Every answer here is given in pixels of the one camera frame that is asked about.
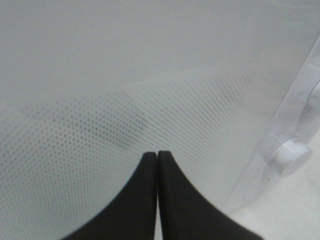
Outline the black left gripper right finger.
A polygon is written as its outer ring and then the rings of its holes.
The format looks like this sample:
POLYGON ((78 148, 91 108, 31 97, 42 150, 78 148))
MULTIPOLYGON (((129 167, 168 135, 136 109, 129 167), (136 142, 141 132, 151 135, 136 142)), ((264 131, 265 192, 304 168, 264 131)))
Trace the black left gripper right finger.
POLYGON ((192 185, 169 151, 158 153, 158 200, 164 240, 257 240, 192 185))

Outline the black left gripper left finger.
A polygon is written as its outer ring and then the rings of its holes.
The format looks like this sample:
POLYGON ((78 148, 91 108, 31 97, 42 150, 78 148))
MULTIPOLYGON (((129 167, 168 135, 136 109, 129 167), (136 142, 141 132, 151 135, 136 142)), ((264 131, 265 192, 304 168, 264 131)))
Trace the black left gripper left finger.
POLYGON ((117 196, 65 240, 153 240, 157 215, 157 155, 145 152, 117 196))

